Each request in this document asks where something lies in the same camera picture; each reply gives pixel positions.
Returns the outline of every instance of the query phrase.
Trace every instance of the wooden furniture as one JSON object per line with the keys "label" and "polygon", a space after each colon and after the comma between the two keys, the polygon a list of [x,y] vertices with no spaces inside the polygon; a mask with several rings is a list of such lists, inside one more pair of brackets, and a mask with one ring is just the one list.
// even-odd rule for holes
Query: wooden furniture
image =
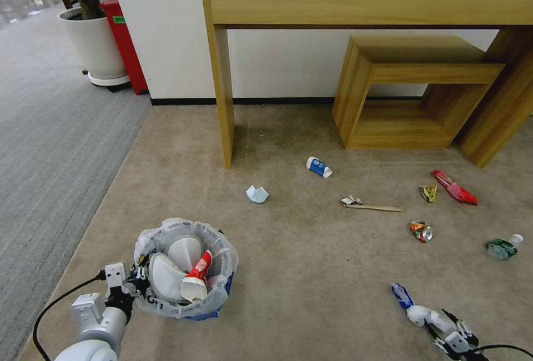
{"label": "wooden furniture", "polygon": [[502,28],[485,61],[506,67],[461,132],[465,154],[484,166],[533,109],[533,0],[203,0],[203,6],[226,168],[234,133],[227,29]]}
{"label": "wooden furniture", "polygon": [[[445,148],[504,65],[455,36],[351,36],[333,118],[346,148]],[[372,101],[373,83],[435,83],[421,100]]]}

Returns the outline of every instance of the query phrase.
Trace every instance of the white plant pot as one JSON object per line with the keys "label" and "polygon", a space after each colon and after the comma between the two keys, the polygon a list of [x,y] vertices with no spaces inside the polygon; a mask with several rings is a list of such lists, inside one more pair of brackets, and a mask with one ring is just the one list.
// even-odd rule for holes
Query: white plant pot
{"label": "white plant pot", "polygon": [[81,14],[72,8],[59,14],[67,35],[89,71],[89,80],[99,86],[114,86],[129,82],[126,67],[106,17],[69,19]]}

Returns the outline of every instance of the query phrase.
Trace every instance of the black cable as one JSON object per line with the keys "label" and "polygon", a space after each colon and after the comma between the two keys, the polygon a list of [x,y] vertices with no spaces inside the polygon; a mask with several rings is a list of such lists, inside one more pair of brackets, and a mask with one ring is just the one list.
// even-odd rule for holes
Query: black cable
{"label": "black cable", "polygon": [[482,347],[476,348],[474,350],[474,353],[482,352],[483,350],[490,350],[490,349],[493,349],[493,348],[510,348],[510,349],[513,349],[513,350],[521,351],[524,354],[527,354],[531,358],[533,358],[533,354],[531,354],[529,351],[524,350],[523,348],[518,347],[518,346],[513,346],[512,344],[489,344],[487,346],[482,346]]}
{"label": "black cable", "polygon": [[65,298],[71,293],[74,293],[76,290],[81,289],[84,286],[87,286],[89,283],[93,283],[95,280],[105,280],[105,271],[101,270],[98,275],[96,275],[94,278],[91,278],[89,280],[86,280],[85,282],[77,285],[75,288],[69,290],[68,292],[60,295],[57,299],[55,299],[53,302],[48,304],[46,308],[39,314],[37,317],[37,320],[35,321],[35,324],[33,325],[33,343],[35,344],[35,347],[37,347],[37,350],[39,350],[41,356],[44,358],[44,361],[52,361],[50,360],[50,357],[46,354],[43,347],[39,343],[39,339],[37,338],[37,329],[39,328],[39,322],[41,322],[41,319],[46,314],[46,311],[52,308],[53,305],[55,305],[58,301]]}

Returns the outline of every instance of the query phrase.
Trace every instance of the red wrapper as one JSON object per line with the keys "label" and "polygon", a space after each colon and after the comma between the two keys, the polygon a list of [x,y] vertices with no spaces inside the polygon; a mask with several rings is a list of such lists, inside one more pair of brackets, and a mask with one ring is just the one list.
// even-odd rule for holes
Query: red wrapper
{"label": "red wrapper", "polygon": [[437,181],[439,181],[439,183],[446,188],[446,191],[450,193],[450,195],[457,201],[460,201],[462,203],[477,205],[476,197],[473,194],[467,192],[462,187],[460,187],[457,184],[457,182],[454,182],[444,172],[441,172],[436,169],[433,172],[431,172],[431,175],[433,175],[435,179],[437,179]]}

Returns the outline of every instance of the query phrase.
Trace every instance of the white plastic bag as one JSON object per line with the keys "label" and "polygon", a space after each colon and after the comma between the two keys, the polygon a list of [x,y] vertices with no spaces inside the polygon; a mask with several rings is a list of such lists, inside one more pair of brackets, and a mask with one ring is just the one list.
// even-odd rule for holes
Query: white plastic bag
{"label": "white plastic bag", "polygon": [[192,222],[183,218],[168,218],[158,229],[141,232],[133,252],[133,262],[139,266],[142,256],[163,252],[167,243],[184,235],[194,235],[202,242],[203,251],[210,250],[213,261],[207,274],[208,285],[212,285],[207,297],[189,305],[171,303],[148,288],[144,296],[135,299],[136,305],[147,312],[165,317],[203,320],[217,318],[222,305],[229,297],[233,274],[239,263],[239,256],[226,236],[209,224]]}

